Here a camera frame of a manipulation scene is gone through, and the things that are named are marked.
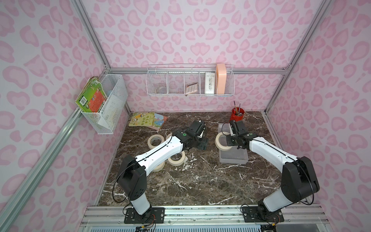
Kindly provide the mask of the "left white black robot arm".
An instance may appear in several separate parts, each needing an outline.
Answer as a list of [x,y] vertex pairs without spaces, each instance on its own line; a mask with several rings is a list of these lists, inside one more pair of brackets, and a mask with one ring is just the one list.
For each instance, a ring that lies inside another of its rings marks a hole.
[[206,150],[209,139],[181,130],[152,150],[136,157],[126,156],[116,176],[116,183],[124,191],[136,213],[146,216],[151,204],[146,197],[147,177],[168,158],[184,150]]

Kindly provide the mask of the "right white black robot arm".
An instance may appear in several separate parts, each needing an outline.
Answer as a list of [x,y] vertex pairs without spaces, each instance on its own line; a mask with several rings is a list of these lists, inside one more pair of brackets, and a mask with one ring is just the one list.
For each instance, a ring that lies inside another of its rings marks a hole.
[[278,211],[319,192],[317,175],[308,157],[291,155],[252,133],[242,137],[227,135],[226,141],[228,146],[237,146],[260,155],[282,174],[280,188],[259,201],[260,214]]

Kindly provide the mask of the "grey storage tray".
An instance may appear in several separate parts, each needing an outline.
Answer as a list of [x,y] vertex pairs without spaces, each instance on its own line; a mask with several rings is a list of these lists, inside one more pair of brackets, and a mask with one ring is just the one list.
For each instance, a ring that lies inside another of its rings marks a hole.
[[[218,133],[223,132],[226,134],[230,133],[229,124],[218,124]],[[245,149],[238,149],[237,147],[232,147],[229,151],[220,151],[219,150],[219,161],[221,163],[228,164],[246,164],[248,162],[248,153]]]

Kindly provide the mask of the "clear tape roll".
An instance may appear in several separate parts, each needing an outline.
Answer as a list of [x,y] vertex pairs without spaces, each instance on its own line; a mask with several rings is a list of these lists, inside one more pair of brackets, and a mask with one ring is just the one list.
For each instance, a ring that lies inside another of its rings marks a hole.
[[158,85],[156,90],[156,94],[167,94],[167,86],[164,84]]

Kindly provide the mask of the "pink box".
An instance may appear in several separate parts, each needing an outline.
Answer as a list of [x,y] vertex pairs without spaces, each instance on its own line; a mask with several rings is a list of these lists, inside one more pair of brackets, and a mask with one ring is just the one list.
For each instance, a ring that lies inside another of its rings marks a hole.
[[217,77],[217,94],[225,94],[226,83],[227,83],[227,68],[223,63],[216,65],[216,77]]

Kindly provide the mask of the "red pen cup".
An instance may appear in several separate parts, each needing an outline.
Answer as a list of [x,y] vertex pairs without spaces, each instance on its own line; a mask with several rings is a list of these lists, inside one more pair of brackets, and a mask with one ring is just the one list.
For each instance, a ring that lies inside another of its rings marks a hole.
[[242,121],[244,117],[245,111],[242,108],[235,107],[232,109],[232,113],[230,116],[230,121]]

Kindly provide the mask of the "pink picture book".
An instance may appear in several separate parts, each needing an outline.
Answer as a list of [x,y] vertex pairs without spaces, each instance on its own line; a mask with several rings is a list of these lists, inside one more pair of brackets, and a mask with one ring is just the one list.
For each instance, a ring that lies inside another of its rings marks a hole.
[[168,117],[155,113],[153,118],[153,124],[148,128],[159,131],[163,124],[167,121]]

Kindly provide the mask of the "small pink calculator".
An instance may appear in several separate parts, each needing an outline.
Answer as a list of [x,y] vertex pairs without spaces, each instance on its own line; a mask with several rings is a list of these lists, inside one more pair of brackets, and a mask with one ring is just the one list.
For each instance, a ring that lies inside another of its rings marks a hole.
[[199,84],[198,82],[192,83],[192,84],[187,84],[185,86],[185,94],[195,94],[199,92]]

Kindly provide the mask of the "yellow picture book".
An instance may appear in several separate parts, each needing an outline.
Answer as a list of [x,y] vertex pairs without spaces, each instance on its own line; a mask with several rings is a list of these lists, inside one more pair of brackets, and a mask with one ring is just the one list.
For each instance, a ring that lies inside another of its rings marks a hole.
[[153,120],[155,117],[154,112],[147,113],[133,113],[131,120],[128,124],[129,127],[147,127],[153,125]]

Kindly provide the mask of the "white patterned card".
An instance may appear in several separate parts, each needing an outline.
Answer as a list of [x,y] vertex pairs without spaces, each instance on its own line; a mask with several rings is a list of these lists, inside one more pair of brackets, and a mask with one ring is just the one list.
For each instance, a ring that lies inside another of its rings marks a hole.
[[215,73],[207,72],[205,74],[205,94],[214,94],[215,93]]

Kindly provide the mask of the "green red book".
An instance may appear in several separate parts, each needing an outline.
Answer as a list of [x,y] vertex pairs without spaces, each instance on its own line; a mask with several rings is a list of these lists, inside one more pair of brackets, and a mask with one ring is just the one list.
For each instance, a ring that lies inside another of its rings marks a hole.
[[88,80],[75,103],[85,113],[99,113],[107,99],[101,82],[95,76]]

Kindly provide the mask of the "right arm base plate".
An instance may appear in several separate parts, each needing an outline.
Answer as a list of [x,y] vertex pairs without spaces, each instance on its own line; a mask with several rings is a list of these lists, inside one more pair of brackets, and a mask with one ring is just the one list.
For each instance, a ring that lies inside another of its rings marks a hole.
[[240,206],[240,212],[243,215],[244,222],[267,222],[267,223],[280,223],[284,222],[283,213],[281,210],[276,210],[270,212],[266,210],[263,206]]

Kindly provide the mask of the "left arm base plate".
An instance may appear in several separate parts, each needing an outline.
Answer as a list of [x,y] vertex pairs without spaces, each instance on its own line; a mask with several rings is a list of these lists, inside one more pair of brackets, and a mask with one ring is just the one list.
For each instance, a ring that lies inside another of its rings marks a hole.
[[125,224],[146,224],[153,221],[158,224],[164,223],[165,208],[150,207],[143,215],[140,215],[133,207],[125,213]]

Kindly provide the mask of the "aluminium front rail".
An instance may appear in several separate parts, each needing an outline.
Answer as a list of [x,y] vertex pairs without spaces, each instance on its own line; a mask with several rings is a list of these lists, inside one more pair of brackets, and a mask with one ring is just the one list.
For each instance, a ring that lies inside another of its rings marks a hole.
[[157,222],[134,223],[133,213],[118,206],[88,207],[80,232],[331,232],[320,205],[291,205],[271,222],[245,222],[241,206],[166,206]]

